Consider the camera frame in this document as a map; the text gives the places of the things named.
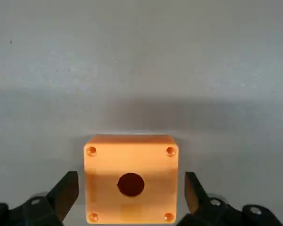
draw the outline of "black mechanical part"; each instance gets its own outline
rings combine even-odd
[[[33,197],[12,210],[0,203],[0,226],[63,226],[78,195],[78,174],[69,171],[46,196]]]
[[[178,226],[283,226],[265,207],[246,205],[239,211],[218,198],[208,197],[193,172],[186,172],[184,188],[190,213]]]

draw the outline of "gray surface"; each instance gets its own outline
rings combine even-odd
[[[283,0],[0,0],[0,201],[81,176],[101,132],[170,133],[181,182],[283,222]]]

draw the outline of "screw hole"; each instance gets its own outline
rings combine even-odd
[[[261,215],[262,214],[261,210],[258,207],[255,207],[255,206],[251,207],[250,211],[252,213],[254,213],[254,214],[257,214],[257,215]]]
[[[174,216],[172,213],[166,213],[164,219],[166,222],[172,222],[174,219]]]
[[[99,215],[97,213],[92,213],[89,215],[89,219],[91,222],[96,222],[99,219]]]
[[[95,155],[96,155],[96,148],[95,148],[95,147],[90,147],[90,148],[88,148],[87,154],[88,154],[89,156],[95,156]]]
[[[173,157],[176,154],[176,150],[173,147],[168,147],[166,153],[169,157]]]

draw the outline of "hole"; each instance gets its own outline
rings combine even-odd
[[[169,157],[172,157],[172,156],[175,155],[176,150],[175,150],[175,148],[173,148],[173,147],[168,147],[168,148],[166,149],[166,153],[167,153],[167,155],[168,155]]]
[[[32,201],[30,202],[30,204],[31,204],[32,206],[38,205],[39,203],[40,203],[40,199],[34,199],[34,200],[32,200]]]
[[[166,213],[164,219],[165,219],[166,222],[172,222],[173,219],[174,219],[174,216],[173,216],[172,213]]]
[[[87,150],[87,155],[89,155],[89,156],[95,156],[95,155],[96,155],[96,148],[95,148],[95,147],[90,147],[90,148]]]
[[[92,214],[89,215],[89,219],[90,219],[91,222],[98,221],[99,215],[97,213],[92,213]]]
[[[118,180],[119,191],[129,197],[134,197],[142,193],[145,182],[140,175],[135,173],[126,173]]]

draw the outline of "orange plastic enclosure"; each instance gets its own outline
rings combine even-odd
[[[96,135],[84,146],[87,222],[175,222],[178,154],[168,135]]]

